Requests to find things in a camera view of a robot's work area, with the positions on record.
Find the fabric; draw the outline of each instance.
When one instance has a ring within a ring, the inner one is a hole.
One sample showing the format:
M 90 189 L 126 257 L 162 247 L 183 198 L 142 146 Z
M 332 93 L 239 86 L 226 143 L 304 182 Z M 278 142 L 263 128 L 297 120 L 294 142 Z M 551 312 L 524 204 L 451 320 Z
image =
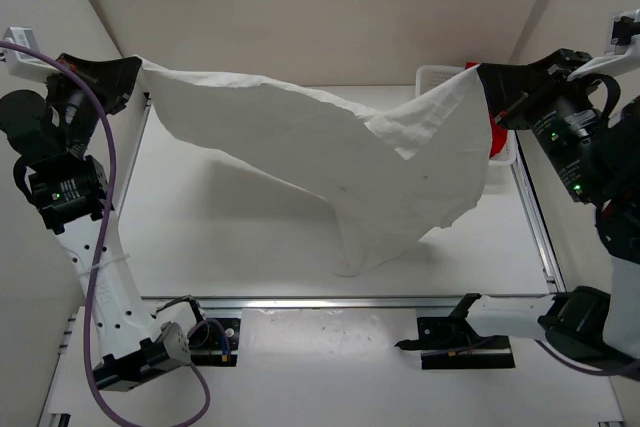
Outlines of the fabric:
M 482 194 L 491 129 L 475 68 L 385 112 L 263 76 L 172 71 L 146 60 L 143 69 L 174 137 L 334 207 L 347 254 L 346 265 L 328 266 L 337 274 L 396 257 Z

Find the red object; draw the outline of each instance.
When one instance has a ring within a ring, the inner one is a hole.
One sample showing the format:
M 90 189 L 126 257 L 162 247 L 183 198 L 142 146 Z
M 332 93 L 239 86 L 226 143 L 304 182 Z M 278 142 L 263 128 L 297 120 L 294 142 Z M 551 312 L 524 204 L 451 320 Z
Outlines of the red object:
M 464 68 L 468 69 L 474 65 L 478 65 L 478 62 L 467 62 Z M 489 158 L 491 158 L 499 154 L 507 143 L 507 131 L 496 125 L 491 114 L 489 114 L 489 122 L 491 123 L 491 150 L 489 151 Z

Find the white plastic basket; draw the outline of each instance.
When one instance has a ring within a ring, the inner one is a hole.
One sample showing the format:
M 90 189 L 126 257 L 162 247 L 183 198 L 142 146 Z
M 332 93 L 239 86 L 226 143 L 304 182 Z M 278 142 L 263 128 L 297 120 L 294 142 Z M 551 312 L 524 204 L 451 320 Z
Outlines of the white plastic basket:
M 463 70 L 462 67 L 449 67 L 447 65 L 423 65 L 416 72 L 416 97 L 429 92 Z M 513 164 L 516 161 L 517 148 L 516 133 L 510 130 L 507 133 L 507 142 L 500 152 L 489 159 L 489 165 L 509 166 Z

